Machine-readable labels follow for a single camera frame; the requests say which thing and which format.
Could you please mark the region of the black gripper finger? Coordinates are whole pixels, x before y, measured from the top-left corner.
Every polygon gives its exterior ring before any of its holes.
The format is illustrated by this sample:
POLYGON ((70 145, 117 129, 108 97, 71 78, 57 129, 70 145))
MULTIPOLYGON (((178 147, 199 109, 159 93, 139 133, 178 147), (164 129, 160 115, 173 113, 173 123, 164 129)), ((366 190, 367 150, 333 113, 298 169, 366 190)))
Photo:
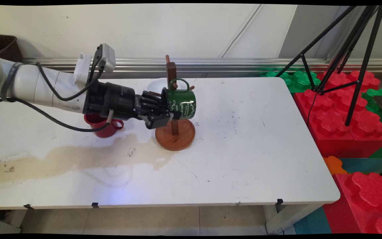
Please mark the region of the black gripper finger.
POLYGON ((141 106, 153 111, 168 112, 168 100, 166 95, 153 91, 143 91, 141 95, 141 106))
POLYGON ((168 111, 152 111, 147 115, 143 115, 143 121, 147 129, 156 129, 159 127, 164 127, 171 120, 172 113, 168 111))

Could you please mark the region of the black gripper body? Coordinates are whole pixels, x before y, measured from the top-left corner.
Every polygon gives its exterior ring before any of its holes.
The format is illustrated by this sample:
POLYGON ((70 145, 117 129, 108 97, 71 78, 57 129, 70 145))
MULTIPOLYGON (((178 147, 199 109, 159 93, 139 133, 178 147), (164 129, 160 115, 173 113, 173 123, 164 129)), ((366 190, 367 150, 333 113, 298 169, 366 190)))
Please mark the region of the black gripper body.
POLYGON ((113 111, 113 118, 119 120, 142 120, 145 114, 141 110, 139 100, 141 95, 136 94, 133 88, 113 83, 93 83, 86 91, 83 114, 97 114, 108 118, 113 111))

